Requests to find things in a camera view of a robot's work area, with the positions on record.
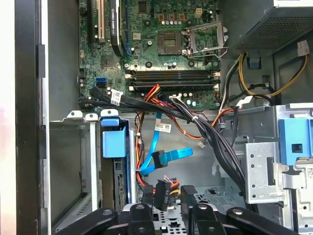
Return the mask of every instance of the cable tie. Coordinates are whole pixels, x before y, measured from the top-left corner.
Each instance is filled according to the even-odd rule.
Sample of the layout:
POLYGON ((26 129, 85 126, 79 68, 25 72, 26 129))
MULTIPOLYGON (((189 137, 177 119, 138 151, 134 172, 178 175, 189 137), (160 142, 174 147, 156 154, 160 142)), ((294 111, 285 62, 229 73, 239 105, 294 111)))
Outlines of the cable tie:
POLYGON ((191 120, 194 121, 194 120, 197 120, 197 119, 198 119, 198 116, 193 116, 191 120))

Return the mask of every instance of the white sticker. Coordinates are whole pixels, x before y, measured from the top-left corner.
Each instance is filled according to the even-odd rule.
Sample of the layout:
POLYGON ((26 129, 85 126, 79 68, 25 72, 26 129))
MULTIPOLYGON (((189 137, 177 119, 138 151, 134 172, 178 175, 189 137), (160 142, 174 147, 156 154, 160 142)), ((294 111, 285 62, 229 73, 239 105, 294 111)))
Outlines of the white sticker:
POLYGON ((198 146, 204 149, 208 144, 209 144, 209 141, 207 141, 207 139, 204 139, 198 143, 198 146))
POLYGON ((171 124, 165 124, 165 123, 160 123, 156 121, 156 131, 162 131, 162 132, 167 132, 171 133, 172 125, 171 124))
POLYGON ((133 33, 133 40, 140 40, 141 34, 140 33, 133 33))
POLYGON ((111 92, 112 92, 111 104, 119 106, 119 102, 121 101, 121 97, 123 93, 114 89, 111 89, 111 92))

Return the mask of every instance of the power connector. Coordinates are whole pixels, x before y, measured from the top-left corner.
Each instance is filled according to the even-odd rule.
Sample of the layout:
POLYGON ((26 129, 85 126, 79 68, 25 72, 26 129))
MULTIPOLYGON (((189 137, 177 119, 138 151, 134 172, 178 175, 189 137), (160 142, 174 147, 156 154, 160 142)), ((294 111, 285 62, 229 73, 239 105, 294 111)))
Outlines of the power connector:
POLYGON ((305 56, 310 53, 310 47, 307 40, 298 42, 298 56, 305 56))

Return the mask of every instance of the motherboard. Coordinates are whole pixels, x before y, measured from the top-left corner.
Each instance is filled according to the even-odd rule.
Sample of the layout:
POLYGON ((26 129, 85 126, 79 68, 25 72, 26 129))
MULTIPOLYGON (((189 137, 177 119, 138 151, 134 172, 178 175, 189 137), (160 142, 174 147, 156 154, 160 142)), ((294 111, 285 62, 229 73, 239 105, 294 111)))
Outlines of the motherboard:
POLYGON ((159 84, 192 109, 218 108, 215 0, 80 0, 79 21, 81 98, 95 86, 143 98, 159 84))

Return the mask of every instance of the green circuit board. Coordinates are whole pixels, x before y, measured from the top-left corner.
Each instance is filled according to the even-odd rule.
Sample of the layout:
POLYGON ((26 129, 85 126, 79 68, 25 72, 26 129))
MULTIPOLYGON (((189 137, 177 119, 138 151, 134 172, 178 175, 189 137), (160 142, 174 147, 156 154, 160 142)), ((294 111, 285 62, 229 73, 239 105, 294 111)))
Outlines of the green circuit board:
MULTIPOLYGON (((97 78, 106 81, 105 85, 98 86, 104 93, 109 91, 108 88, 113 88, 131 97, 142 98, 147 91, 132 90, 129 73, 219 71, 220 63, 215 56, 191 60, 182 55, 187 44, 186 38, 182 36, 184 29, 217 20, 215 0, 125 0, 120 4, 121 42, 125 52, 122 57, 116 56, 111 44, 110 1, 103 1, 104 39, 98 40, 101 0, 80 0, 81 97, 88 97, 89 89, 98 86, 97 78), (197 9, 201 9, 201 15, 196 13, 197 9)), ((217 32, 213 28, 196 31, 196 41, 203 48, 216 46, 217 32)), ((163 91, 168 95, 184 94, 181 99, 196 104, 190 106, 198 110, 218 108, 215 98, 217 92, 216 86, 199 90, 177 86, 174 91, 166 88, 163 91)))

